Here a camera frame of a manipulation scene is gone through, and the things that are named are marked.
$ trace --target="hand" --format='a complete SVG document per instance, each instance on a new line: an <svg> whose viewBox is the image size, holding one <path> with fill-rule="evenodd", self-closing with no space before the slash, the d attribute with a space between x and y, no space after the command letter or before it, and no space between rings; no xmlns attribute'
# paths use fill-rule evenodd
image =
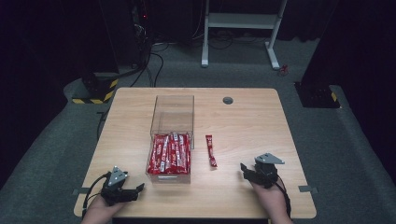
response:
<svg viewBox="0 0 396 224"><path fill-rule="evenodd" d="M108 206L105 199L99 194L90 206L81 224L106 224L126 203L116 203Z"/></svg>
<svg viewBox="0 0 396 224"><path fill-rule="evenodd" d="M263 186L253 182L250 182L250 184L259 197L260 205L267 212L273 224L292 223L286 211L285 197L276 185L273 185L269 189L265 189ZM281 188L285 188L280 179L277 180L277 184Z"/></svg>

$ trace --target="dark wall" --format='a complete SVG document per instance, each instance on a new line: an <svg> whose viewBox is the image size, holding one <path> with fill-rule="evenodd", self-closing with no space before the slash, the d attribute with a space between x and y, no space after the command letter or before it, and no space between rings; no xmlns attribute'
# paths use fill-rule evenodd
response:
<svg viewBox="0 0 396 224"><path fill-rule="evenodd" d="M396 180L396 4L340 0L302 83L340 85L373 150Z"/></svg>
<svg viewBox="0 0 396 224"><path fill-rule="evenodd" d="M64 86L77 79L56 1L8 1L0 8L3 99L0 186L47 124L64 108Z"/></svg>

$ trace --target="wooden tabletop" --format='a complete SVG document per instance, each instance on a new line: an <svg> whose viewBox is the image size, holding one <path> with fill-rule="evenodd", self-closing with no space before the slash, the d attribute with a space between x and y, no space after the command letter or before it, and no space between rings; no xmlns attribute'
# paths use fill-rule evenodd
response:
<svg viewBox="0 0 396 224"><path fill-rule="evenodd" d="M194 150L190 184L151 184L145 174L150 149L150 128L157 95L194 95ZM233 103L223 103L232 97ZM213 135L218 168L210 167L205 135ZM254 158L271 153L291 199L293 218L316 215L304 171L293 143L277 92L273 89L120 88L117 90L83 186L117 165L129 172L124 189L145 189L116 217L267 217L243 178L240 162L254 169ZM102 188L99 182L92 194ZM75 214L81 216L85 194Z"/></svg>

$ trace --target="transparent container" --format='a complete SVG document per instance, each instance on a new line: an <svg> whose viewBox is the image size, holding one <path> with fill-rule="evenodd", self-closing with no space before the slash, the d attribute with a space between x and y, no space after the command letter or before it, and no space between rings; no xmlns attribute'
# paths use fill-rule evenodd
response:
<svg viewBox="0 0 396 224"><path fill-rule="evenodd" d="M193 149L193 95L158 95L155 103L151 123L151 144L148 154L146 174L152 183L190 183L191 182L191 157L187 174L152 174L149 167L152 165L152 154L155 150L155 136L184 134L189 137L190 152Z"/></svg>

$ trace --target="person's right hand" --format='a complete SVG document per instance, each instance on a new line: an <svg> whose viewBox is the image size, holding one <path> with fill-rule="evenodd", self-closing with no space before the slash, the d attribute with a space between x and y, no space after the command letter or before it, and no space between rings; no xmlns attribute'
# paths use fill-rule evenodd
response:
<svg viewBox="0 0 396 224"><path fill-rule="evenodd" d="M292 223L287 213L285 197L276 185L265 189L263 186L253 182L250 182L250 184L259 197L260 205L267 212L273 224ZM277 180L277 184L281 188L285 188L280 179Z"/></svg>

